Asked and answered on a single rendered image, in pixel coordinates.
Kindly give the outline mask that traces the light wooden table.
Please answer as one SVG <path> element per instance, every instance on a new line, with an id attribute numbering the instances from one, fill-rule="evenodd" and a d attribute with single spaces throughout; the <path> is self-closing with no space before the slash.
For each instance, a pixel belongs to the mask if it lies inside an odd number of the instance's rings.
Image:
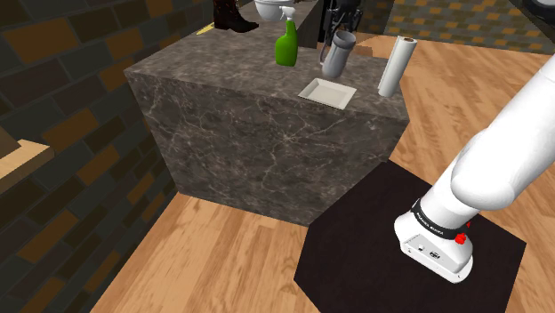
<path id="1" fill-rule="evenodd" d="M 19 140 L 20 147 L 0 158 L 0 194 L 27 178 L 54 157 L 52 147 Z"/>

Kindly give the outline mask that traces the white paper towel roll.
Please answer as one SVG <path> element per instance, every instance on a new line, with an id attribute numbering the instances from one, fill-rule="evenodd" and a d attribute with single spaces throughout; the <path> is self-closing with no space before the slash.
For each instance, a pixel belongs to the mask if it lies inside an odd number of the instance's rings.
<path id="1" fill-rule="evenodd" d="M 411 37 L 397 37 L 378 84 L 379 95 L 389 98 L 398 89 L 400 79 L 406 70 L 417 43 L 418 41 Z"/>

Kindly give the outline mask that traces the grey pitcher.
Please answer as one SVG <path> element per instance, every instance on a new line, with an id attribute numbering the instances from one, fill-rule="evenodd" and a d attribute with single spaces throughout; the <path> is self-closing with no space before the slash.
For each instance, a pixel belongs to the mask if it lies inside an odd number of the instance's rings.
<path id="1" fill-rule="evenodd" d="M 328 78 L 339 77 L 355 44 L 354 34 L 345 30 L 337 30 L 331 37 L 331 48 L 327 55 L 325 55 L 326 44 L 322 47 L 319 55 L 323 75 Z"/>

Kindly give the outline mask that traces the dark robot stand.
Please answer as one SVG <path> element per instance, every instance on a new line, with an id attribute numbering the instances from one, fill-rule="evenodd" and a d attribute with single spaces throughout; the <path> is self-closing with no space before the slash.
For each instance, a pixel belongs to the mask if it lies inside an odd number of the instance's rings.
<path id="1" fill-rule="evenodd" d="M 381 163 L 310 224 L 294 280 L 321 313 L 505 313 L 526 244 L 492 221 L 471 220 L 459 284 L 401 252 L 394 220 L 429 189 Z"/>

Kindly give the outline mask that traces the white bowl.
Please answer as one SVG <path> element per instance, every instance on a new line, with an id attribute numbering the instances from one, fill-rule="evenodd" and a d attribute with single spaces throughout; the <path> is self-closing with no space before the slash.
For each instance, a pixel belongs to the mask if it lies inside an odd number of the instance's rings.
<path id="1" fill-rule="evenodd" d="M 284 18 L 281 6 L 293 6 L 294 0 L 254 0 L 260 16 L 267 21 L 280 21 Z"/>

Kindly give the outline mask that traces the white square plate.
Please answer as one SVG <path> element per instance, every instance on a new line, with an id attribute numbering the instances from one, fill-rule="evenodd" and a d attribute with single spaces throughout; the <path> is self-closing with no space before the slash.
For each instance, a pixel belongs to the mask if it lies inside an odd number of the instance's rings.
<path id="1" fill-rule="evenodd" d="M 344 110 L 356 91 L 357 89 L 353 87 L 321 78 L 314 78 L 298 96 L 332 108 Z"/>

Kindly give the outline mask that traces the dark brown boot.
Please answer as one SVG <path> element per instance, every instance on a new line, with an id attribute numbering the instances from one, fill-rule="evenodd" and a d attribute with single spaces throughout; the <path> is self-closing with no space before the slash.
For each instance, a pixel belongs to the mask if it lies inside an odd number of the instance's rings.
<path id="1" fill-rule="evenodd" d="M 213 22 L 217 29 L 231 29 L 246 33 L 259 27 L 256 22 L 245 20 L 237 7 L 237 0 L 213 0 Z"/>

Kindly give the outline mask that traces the green spray bottle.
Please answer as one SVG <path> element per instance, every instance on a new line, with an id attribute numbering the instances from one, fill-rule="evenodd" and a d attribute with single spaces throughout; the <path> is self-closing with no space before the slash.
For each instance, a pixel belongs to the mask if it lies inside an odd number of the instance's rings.
<path id="1" fill-rule="evenodd" d="M 275 43 L 275 61 L 278 65 L 294 67 L 297 61 L 298 36 L 294 22 L 295 9 L 292 6 L 280 6 L 286 17 L 286 32 Z"/>

